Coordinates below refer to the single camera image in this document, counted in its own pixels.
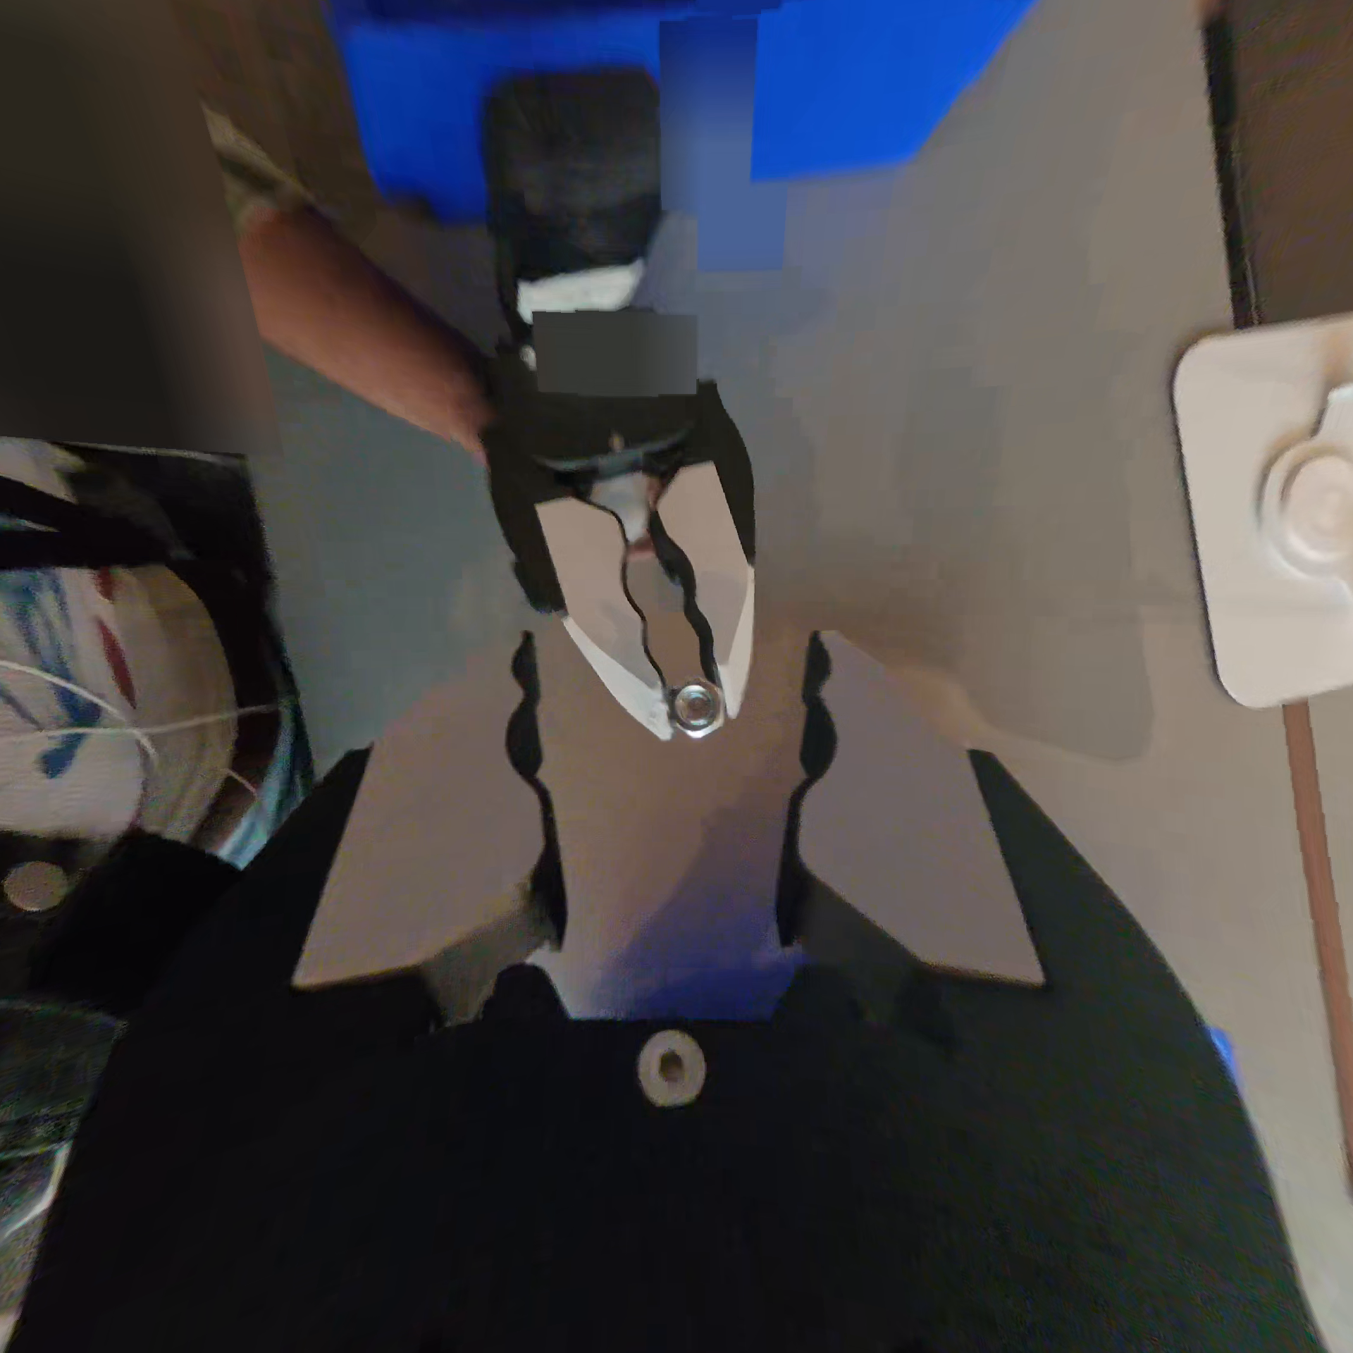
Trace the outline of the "white rounded base plate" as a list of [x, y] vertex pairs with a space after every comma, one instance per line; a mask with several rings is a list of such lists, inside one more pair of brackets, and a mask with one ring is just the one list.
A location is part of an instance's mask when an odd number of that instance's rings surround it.
[[1173, 407], [1221, 685], [1252, 709], [1351, 685], [1351, 314], [1210, 335]]

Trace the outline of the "white printed shirt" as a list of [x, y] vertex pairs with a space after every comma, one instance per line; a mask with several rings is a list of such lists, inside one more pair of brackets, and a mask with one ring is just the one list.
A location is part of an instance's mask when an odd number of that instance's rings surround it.
[[209, 850], [240, 831], [258, 792], [226, 644], [169, 569], [3, 573], [2, 659], [3, 829]]

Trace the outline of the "person's left forearm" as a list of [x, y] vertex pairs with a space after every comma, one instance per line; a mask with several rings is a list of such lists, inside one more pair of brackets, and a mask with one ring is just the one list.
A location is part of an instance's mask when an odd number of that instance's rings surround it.
[[238, 234], [259, 335], [379, 411], [485, 462], [485, 356], [313, 208], [263, 208]]

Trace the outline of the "light jeans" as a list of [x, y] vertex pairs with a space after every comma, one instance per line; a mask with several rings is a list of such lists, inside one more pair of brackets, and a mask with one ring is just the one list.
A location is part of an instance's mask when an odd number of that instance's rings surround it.
[[266, 770], [235, 768], [213, 802], [205, 850], [234, 868], [245, 868], [277, 836], [314, 783], [309, 744], [301, 734], [279, 739]]

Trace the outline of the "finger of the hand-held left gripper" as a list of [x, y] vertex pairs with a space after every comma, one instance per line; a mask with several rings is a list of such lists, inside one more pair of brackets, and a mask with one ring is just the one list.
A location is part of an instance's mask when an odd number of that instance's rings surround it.
[[723, 714], [736, 718], [752, 665], [755, 569], [715, 464], [689, 464], [675, 474], [656, 503], [651, 538], [660, 559], [675, 567]]
[[572, 496], [540, 503], [535, 515], [564, 599], [567, 635], [623, 712], [652, 736], [670, 739], [668, 686], [627, 586], [630, 541], [620, 517]]

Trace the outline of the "blue plastic bin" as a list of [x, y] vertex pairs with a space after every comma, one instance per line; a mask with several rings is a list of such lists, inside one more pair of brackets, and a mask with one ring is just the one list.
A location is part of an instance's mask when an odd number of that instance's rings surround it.
[[480, 111], [512, 74], [673, 63], [694, 135], [789, 184], [913, 158], [1028, 2], [330, 3], [366, 164], [446, 222], [486, 206]]

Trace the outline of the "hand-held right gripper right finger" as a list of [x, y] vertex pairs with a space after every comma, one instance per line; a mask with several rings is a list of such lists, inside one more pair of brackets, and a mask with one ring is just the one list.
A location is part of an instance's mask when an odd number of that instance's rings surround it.
[[804, 952], [821, 902], [929, 970], [1044, 987], [973, 751], [836, 631], [807, 644], [801, 783], [789, 800], [776, 929]]

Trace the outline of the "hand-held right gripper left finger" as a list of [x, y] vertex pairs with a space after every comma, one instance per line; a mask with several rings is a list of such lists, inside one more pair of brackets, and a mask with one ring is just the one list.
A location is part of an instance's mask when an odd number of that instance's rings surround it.
[[561, 947], [530, 631], [432, 686], [372, 744], [293, 970], [300, 991], [414, 976], [451, 1024]]

